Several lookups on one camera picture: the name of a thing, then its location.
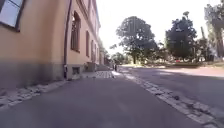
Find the tree canopy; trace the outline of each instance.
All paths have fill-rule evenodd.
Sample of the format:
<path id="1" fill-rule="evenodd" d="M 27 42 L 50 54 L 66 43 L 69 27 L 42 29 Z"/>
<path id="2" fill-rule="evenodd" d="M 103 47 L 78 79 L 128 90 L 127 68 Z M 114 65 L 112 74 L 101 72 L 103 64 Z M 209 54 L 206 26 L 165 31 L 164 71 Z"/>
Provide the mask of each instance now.
<path id="1" fill-rule="evenodd" d="M 151 26 L 144 20 L 131 16 L 126 18 L 116 31 L 124 51 L 133 57 L 134 63 L 147 50 L 157 47 Z"/>
<path id="2" fill-rule="evenodd" d="M 188 14 L 189 12 L 185 12 L 181 19 L 172 21 L 172 28 L 166 31 L 167 48 L 176 58 L 185 59 L 193 55 L 196 30 Z"/>

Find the curb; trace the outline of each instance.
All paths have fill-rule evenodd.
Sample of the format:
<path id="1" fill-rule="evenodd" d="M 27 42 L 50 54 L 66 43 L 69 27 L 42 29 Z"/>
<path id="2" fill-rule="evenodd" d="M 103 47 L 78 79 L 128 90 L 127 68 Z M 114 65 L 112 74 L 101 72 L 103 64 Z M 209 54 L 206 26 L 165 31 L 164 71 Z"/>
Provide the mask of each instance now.
<path id="1" fill-rule="evenodd" d="M 48 85 L 37 85 L 33 87 L 20 88 L 15 91 L 7 92 L 6 95 L 0 96 L 0 112 L 10 109 L 11 107 L 26 100 L 31 100 L 32 98 L 39 96 L 43 93 L 56 90 L 69 83 L 69 81 L 78 80 L 80 78 L 80 76 L 74 76 L 70 80 L 68 79 L 59 82 L 53 82 Z"/>
<path id="2" fill-rule="evenodd" d="M 201 124 L 204 128 L 224 128 L 219 118 L 224 117 L 224 111 L 209 107 L 198 101 L 186 98 L 164 87 L 152 84 L 130 74 L 123 73 L 125 78 L 140 85 L 142 88 L 175 108 L 193 121 Z"/>

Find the street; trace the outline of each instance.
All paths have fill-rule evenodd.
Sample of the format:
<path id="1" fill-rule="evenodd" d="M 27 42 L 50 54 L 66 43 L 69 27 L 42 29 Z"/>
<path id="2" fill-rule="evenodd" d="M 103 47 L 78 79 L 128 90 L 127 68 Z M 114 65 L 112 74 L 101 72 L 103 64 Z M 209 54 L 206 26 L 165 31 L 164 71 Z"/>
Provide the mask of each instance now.
<path id="1" fill-rule="evenodd" d="M 219 68 L 135 68 L 123 67 L 134 76 L 224 110 L 224 70 Z"/>
<path id="2" fill-rule="evenodd" d="M 123 78 L 83 79 L 0 112 L 1 128 L 201 128 Z"/>

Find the person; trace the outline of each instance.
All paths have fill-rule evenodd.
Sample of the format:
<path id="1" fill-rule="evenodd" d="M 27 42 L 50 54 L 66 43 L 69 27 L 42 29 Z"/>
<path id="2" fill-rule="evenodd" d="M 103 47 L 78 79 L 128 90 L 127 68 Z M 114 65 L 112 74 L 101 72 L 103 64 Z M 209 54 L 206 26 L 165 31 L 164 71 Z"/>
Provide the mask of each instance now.
<path id="1" fill-rule="evenodd" d="M 117 64 L 114 65 L 114 70 L 117 71 Z"/>

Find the drainpipe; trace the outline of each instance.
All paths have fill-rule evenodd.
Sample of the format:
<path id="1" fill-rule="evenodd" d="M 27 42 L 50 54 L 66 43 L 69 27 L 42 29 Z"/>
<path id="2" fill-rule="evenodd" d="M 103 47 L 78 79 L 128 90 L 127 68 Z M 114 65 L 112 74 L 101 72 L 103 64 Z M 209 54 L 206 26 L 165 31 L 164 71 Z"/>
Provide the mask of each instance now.
<path id="1" fill-rule="evenodd" d="M 63 64 L 63 74 L 64 78 L 67 79 L 67 45 L 68 45 L 68 28 L 69 28 L 69 20 L 70 20 L 70 13 L 71 13 L 71 6 L 72 0 L 69 0 L 69 7 L 68 7 L 68 14 L 66 18 L 66 26 L 65 26 L 65 39 L 64 39 L 64 64 Z"/>

